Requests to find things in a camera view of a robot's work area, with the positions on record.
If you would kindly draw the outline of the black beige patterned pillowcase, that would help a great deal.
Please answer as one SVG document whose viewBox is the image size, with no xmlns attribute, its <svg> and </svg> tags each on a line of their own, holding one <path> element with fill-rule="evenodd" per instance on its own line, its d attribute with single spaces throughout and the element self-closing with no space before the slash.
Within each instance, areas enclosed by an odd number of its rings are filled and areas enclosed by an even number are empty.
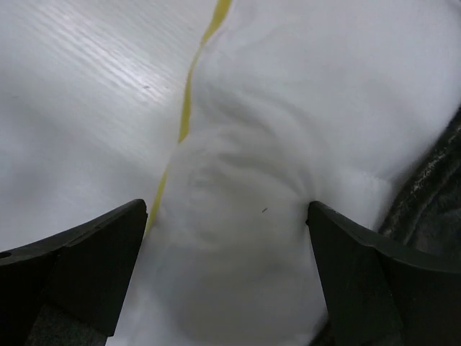
<svg viewBox="0 0 461 346">
<path fill-rule="evenodd" d="M 378 233 L 427 254 L 460 259 L 460 112 L 406 181 Z"/>
</svg>

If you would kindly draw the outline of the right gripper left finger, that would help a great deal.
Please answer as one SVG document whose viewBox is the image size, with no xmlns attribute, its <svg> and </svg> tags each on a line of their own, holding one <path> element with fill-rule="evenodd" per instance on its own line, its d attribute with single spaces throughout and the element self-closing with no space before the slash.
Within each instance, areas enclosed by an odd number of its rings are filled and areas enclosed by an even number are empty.
<svg viewBox="0 0 461 346">
<path fill-rule="evenodd" d="M 147 221 L 143 200 L 1 252 L 2 345 L 105 345 Z"/>
</svg>

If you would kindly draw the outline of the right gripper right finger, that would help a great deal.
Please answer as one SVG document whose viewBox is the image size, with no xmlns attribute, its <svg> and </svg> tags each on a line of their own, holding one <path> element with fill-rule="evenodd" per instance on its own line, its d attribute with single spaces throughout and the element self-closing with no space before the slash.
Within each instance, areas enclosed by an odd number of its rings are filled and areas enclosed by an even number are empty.
<svg viewBox="0 0 461 346">
<path fill-rule="evenodd" d="M 307 225 L 337 345 L 460 344 L 460 263 L 320 202 L 309 205 Z"/>
</svg>

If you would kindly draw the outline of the white pillow yellow edge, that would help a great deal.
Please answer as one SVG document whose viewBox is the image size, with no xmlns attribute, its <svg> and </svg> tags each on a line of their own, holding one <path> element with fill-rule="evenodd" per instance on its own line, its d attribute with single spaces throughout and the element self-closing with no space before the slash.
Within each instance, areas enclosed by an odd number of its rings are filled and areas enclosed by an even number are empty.
<svg viewBox="0 0 461 346">
<path fill-rule="evenodd" d="M 308 345 L 308 206 L 379 229 L 460 105 L 460 3 L 234 1 L 191 89 L 112 342 Z"/>
</svg>

